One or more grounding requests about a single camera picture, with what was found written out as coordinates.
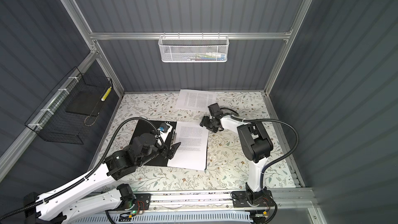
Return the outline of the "printed sheet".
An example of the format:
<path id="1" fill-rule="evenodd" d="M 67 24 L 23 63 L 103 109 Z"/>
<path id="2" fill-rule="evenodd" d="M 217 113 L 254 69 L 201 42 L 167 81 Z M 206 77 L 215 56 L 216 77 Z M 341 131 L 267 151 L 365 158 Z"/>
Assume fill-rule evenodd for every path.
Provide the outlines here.
<path id="1" fill-rule="evenodd" d="M 208 107 L 216 102 L 216 92 L 181 89 L 176 108 L 179 110 L 207 112 Z"/>
<path id="2" fill-rule="evenodd" d="M 204 171 L 209 131 L 199 123 L 178 121 L 175 144 L 180 143 L 168 167 Z"/>

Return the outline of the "grey folder with black inside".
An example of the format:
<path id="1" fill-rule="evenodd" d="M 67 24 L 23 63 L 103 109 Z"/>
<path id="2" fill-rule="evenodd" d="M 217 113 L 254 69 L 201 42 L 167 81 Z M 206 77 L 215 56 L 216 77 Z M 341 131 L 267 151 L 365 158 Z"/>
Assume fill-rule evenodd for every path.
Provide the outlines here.
<path id="1" fill-rule="evenodd" d="M 208 130 L 198 123 L 139 120 L 130 146 L 146 166 L 204 171 Z"/>

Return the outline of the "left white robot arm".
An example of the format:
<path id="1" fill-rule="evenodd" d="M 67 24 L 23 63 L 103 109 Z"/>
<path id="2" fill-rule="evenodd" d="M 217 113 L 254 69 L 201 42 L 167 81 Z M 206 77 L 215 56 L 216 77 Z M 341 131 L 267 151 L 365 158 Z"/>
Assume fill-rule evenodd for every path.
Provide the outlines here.
<path id="1" fill-rule="evenodd" d="M 134 138 L 132 145 L 127 145 L 106 157 L 97 169 L 92 169 L 50 192 L 41 195 L 32 193 L 26 196 L 24 202 L 31 201 L 35 206 L 25 210 L 24 222 L 67 224 L 101 211 L 123 209 L 136 212 L 140 208 L 140 202 L 128 184 L 120 184 L 115 189 L 94 197 L 88 195 L 134 173 L 137 168 L 159 155 L 171 160 L 180 143 L 158 148 L 158 141 L 167 137 L 167 134 L 160 137 L 150 133 L 142 134 Z"/>

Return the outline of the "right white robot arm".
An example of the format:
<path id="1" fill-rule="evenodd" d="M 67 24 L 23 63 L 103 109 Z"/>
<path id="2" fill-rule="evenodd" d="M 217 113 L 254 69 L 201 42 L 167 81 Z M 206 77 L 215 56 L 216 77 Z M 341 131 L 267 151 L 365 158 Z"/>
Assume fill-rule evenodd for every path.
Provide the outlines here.
<path id="1" fill-rule="evenodd" d="M 202 118 L 201 127 L 213 133 L 230 130 L 238 135 L 241 149 L 249 161 L 244 199 L 251 206 L 258 205 L 266 194 L 263 169 L 274 148 L 271 138 L 262 122 L 240 120 L 234 112 L 223 112 L 217 103 L 208 106 L 208 110 L 210 115 Z"/>

